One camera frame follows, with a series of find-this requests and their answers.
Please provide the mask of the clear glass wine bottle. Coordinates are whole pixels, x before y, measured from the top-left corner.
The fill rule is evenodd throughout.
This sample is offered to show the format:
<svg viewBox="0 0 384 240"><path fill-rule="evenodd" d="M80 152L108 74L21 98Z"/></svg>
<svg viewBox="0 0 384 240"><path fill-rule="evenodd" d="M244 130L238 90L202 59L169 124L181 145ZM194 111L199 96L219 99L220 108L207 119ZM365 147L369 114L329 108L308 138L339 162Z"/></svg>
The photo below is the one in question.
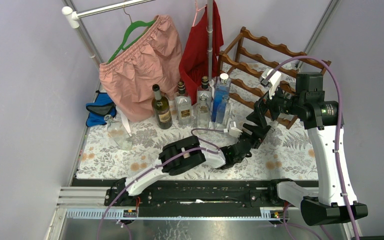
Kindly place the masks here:
<svg viewBox="0 0 384 240"><path fill-rule="evenodd" d="M277 127L279 126L280 122L276 119L276 120L273 120L270 122L269 124L269 130L268 130L268 134L272 134L276 131Z"/></svg>

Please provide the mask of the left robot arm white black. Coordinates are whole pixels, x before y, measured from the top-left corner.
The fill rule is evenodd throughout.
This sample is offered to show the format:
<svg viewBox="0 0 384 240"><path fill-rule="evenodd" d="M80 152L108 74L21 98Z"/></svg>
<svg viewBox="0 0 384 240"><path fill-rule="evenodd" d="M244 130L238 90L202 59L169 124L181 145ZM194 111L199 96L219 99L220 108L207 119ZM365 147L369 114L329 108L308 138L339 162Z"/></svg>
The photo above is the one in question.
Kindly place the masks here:
<svg viewBox="0 0 384 240"><path fill-rule="evenodd" d="M252 156L251 150L262 144L272 127L245 123L240 130L234 121L217 133L237 137L237 142L217 149L201 146L204 141L196 135L166 145L152 166L133 177L125 177L117 186L116 199L124 206L132 204L135 196L147 187L167 176L183 174L201 164L213 169L225 170Z"/></svg>

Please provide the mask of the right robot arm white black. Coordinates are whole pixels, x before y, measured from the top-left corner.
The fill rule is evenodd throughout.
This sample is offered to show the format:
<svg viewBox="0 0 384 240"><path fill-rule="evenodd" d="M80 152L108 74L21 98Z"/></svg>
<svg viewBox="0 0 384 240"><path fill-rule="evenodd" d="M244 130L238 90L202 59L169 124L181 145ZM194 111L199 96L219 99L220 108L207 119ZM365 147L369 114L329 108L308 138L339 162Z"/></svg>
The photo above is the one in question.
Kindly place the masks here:
<svg viewBox="0 0 384 240"><path fill-rule="evenodd" d="M252 131L262 137L277 126L281 115L296 116L304 124L312 145L318 174L318 191L296 182L276 180L267 191L267 201L279 206L284 201L299 208L309 226L343 224L368 215L367 205L358 202L348 175L343 145L343 117L337 101L326 101L323 75L304 72L296 76L295 93L280 87L281 73L268 70L260 83L268 91L254 104L247 117Z"/></svg>

